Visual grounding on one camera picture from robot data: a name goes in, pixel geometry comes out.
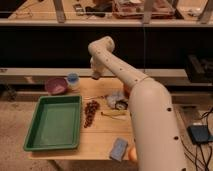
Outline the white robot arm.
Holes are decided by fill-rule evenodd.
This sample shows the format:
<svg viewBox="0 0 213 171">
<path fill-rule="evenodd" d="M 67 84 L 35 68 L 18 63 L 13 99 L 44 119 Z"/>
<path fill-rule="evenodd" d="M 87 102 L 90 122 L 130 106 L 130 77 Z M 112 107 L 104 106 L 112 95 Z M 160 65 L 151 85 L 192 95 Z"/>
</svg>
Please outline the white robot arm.
<svg viewBox="0 0 213 171">
<path fill-rule="evenodd" d="M 92 77 L 107 68 L 129 89 L 139 171 L 188 171 L 172 98 L 163 84 L 113 54 L 111 37 L 88 45 Z"/>
</svg>

